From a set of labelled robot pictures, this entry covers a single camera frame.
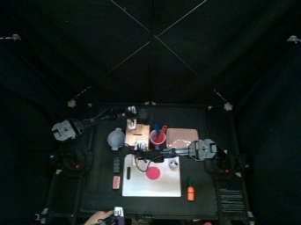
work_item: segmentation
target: black tent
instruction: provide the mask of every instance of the black tent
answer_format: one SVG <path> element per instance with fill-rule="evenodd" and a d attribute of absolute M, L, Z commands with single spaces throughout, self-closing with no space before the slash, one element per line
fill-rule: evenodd
<path fill-rule="evenodd" d="M 231 103 L 257 222 L 301 224 L 300 1 L 5 0 L 0 27 L 0 220 L 45 208 L 51 128 L 75 99 Z"/>

